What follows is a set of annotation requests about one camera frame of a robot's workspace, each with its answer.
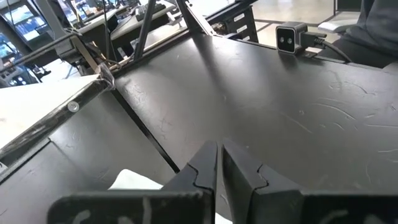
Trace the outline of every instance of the person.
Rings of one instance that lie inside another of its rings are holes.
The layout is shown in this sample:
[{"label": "person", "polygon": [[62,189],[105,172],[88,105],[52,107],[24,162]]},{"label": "person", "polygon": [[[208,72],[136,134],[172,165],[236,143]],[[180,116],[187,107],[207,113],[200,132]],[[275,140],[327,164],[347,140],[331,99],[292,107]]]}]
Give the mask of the person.
[{"label": "person", "polygon": [[[354,63],[384,68],[398,62],[398,1],[362,0],[357,24],[333,45]],[[322,50],[319,56],[341,60],[330,49]]]}]

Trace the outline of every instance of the bolt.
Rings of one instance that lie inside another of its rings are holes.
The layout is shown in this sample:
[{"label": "bolt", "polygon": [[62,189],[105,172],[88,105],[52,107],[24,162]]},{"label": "bolt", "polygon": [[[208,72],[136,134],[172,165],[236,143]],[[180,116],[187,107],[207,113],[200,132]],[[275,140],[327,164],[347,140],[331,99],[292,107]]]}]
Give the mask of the bolt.
[{"label": "bolt", "polygon": [[77,111],[79,111],[79,109],[80,109],[80,106],[79,106],[78,103],[76,103],[74,101],[71,101],[71,102],[68,103],[68,110],[69,111],[71,111],[73,113],[76,113]]}]

